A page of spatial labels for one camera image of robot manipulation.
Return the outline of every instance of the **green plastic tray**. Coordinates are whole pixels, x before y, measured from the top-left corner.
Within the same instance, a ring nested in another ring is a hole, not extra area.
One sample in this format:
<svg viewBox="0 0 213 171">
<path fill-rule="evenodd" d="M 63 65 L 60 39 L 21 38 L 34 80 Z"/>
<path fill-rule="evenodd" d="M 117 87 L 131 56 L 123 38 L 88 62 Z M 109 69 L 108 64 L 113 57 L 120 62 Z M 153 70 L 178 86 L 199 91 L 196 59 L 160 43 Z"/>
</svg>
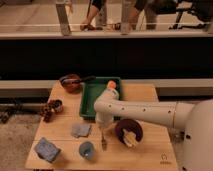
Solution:
<svg viewBox="0 0 213 171">
<path fill-rule="evenodd" d="M 96 77 L 95 80 L 88 81 L 83 85 L 83 93 L 80 105 L 80 116 L 85 120 L 95 119 L 94 102 L 106 89 L 108 81 L 113 80 L 116 82 L 116 90 L 121 95 L 121 79 L 120 77 Z"/>
</svg>

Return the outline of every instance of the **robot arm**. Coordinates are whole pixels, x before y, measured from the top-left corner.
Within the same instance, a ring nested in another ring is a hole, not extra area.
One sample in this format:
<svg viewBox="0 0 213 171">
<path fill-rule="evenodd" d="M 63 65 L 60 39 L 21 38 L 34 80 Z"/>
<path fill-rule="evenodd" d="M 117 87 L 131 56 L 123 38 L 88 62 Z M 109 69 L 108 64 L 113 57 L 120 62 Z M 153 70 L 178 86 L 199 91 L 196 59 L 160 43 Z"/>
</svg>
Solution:
<svg viewBox="0 0 213 171">
<path fill-rule="evenodd" d="M 100 126 L 107 127 L 116 115 L 184 130 L 194 107 L 193 104 L 179 102 L 119 101 L 118 97 L 115 89 L 107 88 L 96 100 L 96 122 Z"/>
<path fill-rule="evenodd" d="M 113 116 L 118 115 L 181 129 L 185 132 L 182 170 L 213 170 L 213 100 L 193 105 L 128 102 L 119 101 L 118 97 L 115 89 L 107 88 L 96 100 L 96 122 L 100 127 L 107 127 L 113 122 Z"/>
</svg>

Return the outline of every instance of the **cup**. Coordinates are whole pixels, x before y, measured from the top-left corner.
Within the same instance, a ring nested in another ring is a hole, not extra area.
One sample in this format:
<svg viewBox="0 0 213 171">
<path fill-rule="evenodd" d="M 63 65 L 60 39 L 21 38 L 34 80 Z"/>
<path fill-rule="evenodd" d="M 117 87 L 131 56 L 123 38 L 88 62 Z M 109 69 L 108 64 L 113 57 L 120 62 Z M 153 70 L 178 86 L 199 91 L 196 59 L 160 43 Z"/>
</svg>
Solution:
<svg viewBox="0 0 213 171">
<path fill-rule="evenodd" d="M 95 148 L 93 144 L 89 141 L 83 142 L 79 146 L 79 154 L 86 160 L 92 160 L 95 155 Z"/>
</svg>

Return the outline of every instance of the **person's leg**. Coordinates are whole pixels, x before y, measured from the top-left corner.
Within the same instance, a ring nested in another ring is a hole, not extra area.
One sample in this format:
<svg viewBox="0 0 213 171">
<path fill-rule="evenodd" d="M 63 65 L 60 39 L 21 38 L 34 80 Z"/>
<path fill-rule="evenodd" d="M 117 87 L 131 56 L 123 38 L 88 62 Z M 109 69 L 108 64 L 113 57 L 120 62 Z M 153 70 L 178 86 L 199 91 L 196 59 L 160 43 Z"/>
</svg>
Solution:
<svg viewBox="0 0 213 171">
<path fill-rule="evenodd" d="M 145 6 L 144 13 L 146 17 L 146 29 L 147 30 L 156 29 L 157 14 L 152 10 L 150 3 L 147 3 L 147 5 Z"/>
<path fill-rule="evenodd" d="M 138 18 L 141 11 L 145 8 L 147 0 L 136 0 L 134 7 L 131 9 L 129 14 L 129 22 L 133 29 L 136 28 Z"/>
<path fill-rule="evenodd" d="M 103 2 L 105 3 L 106 0 L 102 1 L 102 0 L 93 0 L 92 1 L 92 5 L 90 7 L 89 13 L 87 15 L 87 18 L 82 22 L 82 25 L 80 26 L 81 30 L 85 29 L 85 26 L 89 25 L 92 20 L 94 19 L 94 17 L 98 14 L 98 12 L 100 11 Z"/>
</svg>

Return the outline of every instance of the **brown bowl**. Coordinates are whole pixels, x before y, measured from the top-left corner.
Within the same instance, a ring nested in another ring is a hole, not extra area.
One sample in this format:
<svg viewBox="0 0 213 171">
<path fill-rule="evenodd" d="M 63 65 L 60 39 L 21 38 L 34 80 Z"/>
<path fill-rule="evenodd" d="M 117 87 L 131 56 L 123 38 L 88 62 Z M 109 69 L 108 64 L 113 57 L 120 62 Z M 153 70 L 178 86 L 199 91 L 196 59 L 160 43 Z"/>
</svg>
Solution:
<svg viewBox="0 0 213 171">
<path fill-rule="evenodd" d="M 80 77 L 77 74 L 69 74 L 59 79 L 62 87 L 68 92 L 73 93 L 76 90 L 79 90 L 81 87 L 80 83 L 74 82 L 75 80 L 79 80 Z"/>
<path fill-rule="evenodd" d="M 116 126 L 115 126 L 115 133 L 119 139 L 120 142 L 124 143 L 124 132 L 123 129 L 126 129 L 127 131 L 134 132 L 136 135 L 136 141 L 140 142 L 143 138 L 143 130 L 141 125 L 132 119 L 122 119 L 120 120 Z"/>
</svg>

